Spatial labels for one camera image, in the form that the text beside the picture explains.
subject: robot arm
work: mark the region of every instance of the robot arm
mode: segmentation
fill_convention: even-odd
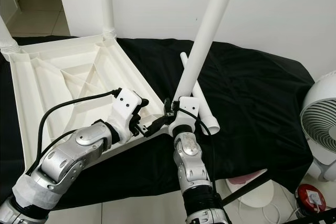
[[[115,143],[137,135],[139,110],[148,104],[135,92],[120,90],[107,122],[99,120],[73,132],[69,140],[52,148],[32,171],[13,187],[13,195],[0,206],[0,223],[45,223],[81,171]]]
[[[174,161],[178,167],[179,183],[187,213],[186,224],[228,224],[220,198],[215,194],[202,161],[202,150],[196,141],[195,119],[199,101],[194,97],[180,97],[176,118],[169,126],[174,139]]]
[[[49,212],[85,167],[113,144],[124,144],[132,134],[143,133],[137,125],[138,112],[147,104],[148,100],[135,92],[122,89],[107,122],[100,120],[76,130],[69,140],[46,153],[30,176],[25,174],[19,178],[13,195],[0,206],[0,223],[45,223]],[[187,213],[186,223],[227,224],[193,133],[198,107],[197,98],[180,97],[174,111],[166,111],[162,121],[169,125],[169,135],[174,137],[174,160]]]

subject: white pipe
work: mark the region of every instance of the white pipe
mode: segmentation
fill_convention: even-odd
[[[210,0],[173,101],[190,96],[229,0]]]
[[[181,56],[182,64],[185,67],[188,62],[187,54],[185,52],[182,52],[180,56]],[[209,129],[211,135],[216,134],[221,129],[221,127],[219,127],[217,119],[212,115],[209,105],[202,92],[202,89],[200,85],[198,84],[198,81],[196,81],[195,86],[193,88],[193,96],[198,98],[199,100],[200,108],[198,109],[198,113],[200,114],[200,118],[202,122]],[[205,135],[208,134],[206,130],[203,128],[203,126],[202,126],[202,131]]]
[[[103,36],[104,38],[115,38],[117,33],[114,28],[112,0],[101,0],[101,7],[103,12]]]
[[[20,46],[12,38],[5,22],[0,17],[0,51],[7,61],[9,61],[9,53],[19,52]]]

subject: white tape wrap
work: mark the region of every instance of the white tape wrap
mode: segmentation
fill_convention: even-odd
[[[35,205],[37,207],[51,210],[62,197],[62,194],[55,194],[37,184],[30,176],[23,175],[13,187],[16,202],[22,207]]]

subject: electric fan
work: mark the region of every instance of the electric fan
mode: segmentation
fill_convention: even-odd
[[[308,173],[320,181],[336,182],[336,71],[311,87],[300,117],[314,156]]]

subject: black fabric sheet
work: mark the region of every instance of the black fabric sheet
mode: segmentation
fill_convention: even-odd
[[[20,45],[63,39],[17,38]],[[193,42],[118,39],[162,101],[173,98],[182,75],[180,53]],[[1,201],[23,171],[22,149],[9,63],[1,62]],[[301,103],[314,81],[297,61],[214,42],[198,81],[221,130],[213,136],[216,177],[260,169],[294,192],[312,162],[300,127]],[[212,148],[196,128],[211,175]],[[57,208],[95,204],[179,190],[173,139],[160,135],[82,172]]]

